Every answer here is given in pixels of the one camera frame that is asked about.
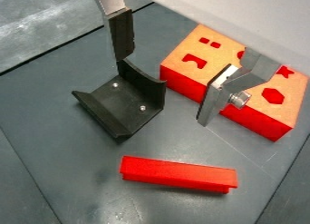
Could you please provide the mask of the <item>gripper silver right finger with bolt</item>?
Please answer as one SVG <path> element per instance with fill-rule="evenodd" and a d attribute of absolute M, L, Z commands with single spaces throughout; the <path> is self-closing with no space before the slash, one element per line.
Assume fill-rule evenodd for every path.
<path fill-rule="evenodd" d="M 267 83 L 281 66 L 280 62 L 252 48 L 245 49 L 240 64 L 238 68 L 230 63 L 208 83 L 197 114 L 197 120 L 202 126 L 212 122 L 229 104 L 240 109 L 245 106 L 252 98 L 246 90 Z"/>

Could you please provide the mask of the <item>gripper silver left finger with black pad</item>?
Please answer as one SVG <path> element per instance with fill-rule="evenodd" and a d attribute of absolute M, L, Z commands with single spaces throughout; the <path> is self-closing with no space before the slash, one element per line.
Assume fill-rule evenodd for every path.
<path fill-rule="evenodd" d="M 136 50 L 136 32 L 133 10 L 125 0 L 97 0 L 105 25 L 110 29 L 110 38 L 116 60 L 124 60 Z"/>

